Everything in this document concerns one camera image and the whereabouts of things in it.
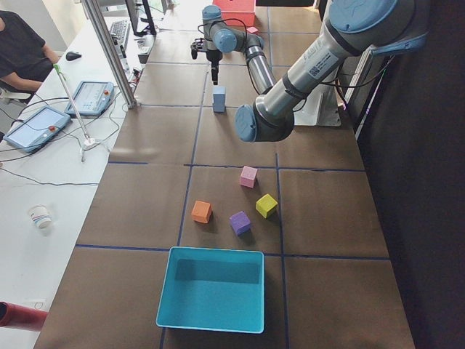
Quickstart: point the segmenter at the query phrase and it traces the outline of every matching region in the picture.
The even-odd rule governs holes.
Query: white cup
[[[52,222],[49,211],[44,205],[31,207],[28,211],[28,214],[37,228],[44,229]]]

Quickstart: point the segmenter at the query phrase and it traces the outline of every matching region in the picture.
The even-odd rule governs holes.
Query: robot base
[[[294,109],[301,108],[300,102]],[[301,111],[294,112],[296,126],[341,126],[334,88],[319,85],[307,98]]]

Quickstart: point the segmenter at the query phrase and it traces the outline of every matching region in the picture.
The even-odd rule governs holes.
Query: cube
[[[213,86],[213,111],[224,113],[226,110],[226,87]]]
[[[255,27],[248,27],[247,32],[250,33],[250,34],[259,35],[259,30],[257,28],[255,28]]]
[[[235,235],[239,236],[250,230],[252,223],[247,217],[247,214],[244,211],[240,211],[230,217],[230,224],[232,229],[234,229]]]
[[[265,194],[256,202],[256,210],[265,218],[271,216],[278,207],[278,202],[270,195]]]
[[[192,219],[200,223],[208,223],[211,216],[211,205],[208,202],[197,200],[190,213]]]
[[[244,187],[253,188],[255,185],[255,177],[257,169],[253,167],[244,166],[242,168],[242,173],[240,174],[239,183]]]

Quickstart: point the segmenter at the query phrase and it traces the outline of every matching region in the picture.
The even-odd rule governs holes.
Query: black shirt
[[[19,15],[0,11],[0,78],[15,72],[23,79],[44,81],[53,64],[42,52],[43,40]]]

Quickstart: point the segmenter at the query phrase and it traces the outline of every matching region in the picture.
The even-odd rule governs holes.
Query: human arm
[[[50,62],[52,62],[52,64],[58,63],[58,60],[60,58],[57,56],[57,54],[47,44],[45,44],[42,47],[42,52],[50,60]]]
[[[0,80],[2,80],[10,86],[13,86],[15,89],[19,89],[20,91],[35,92],[42,85],[40,81],[23,79],[19,77],[15,72],[1,77]]]

